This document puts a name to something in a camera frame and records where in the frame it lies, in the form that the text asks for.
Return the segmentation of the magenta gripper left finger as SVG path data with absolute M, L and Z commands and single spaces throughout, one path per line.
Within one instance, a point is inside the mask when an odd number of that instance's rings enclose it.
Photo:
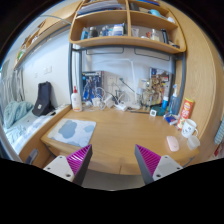
M 87 145 L 69 156 L 56 157 L 44 170 L 81 186 L 92 154 L 92 145 Z

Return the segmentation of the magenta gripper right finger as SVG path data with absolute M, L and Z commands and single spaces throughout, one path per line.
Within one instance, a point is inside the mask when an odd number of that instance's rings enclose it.
M 170 156 L 159 156 L 151 150 L 135 145 L 135 157 L 145 184 L 150 184 L 182 169 Z

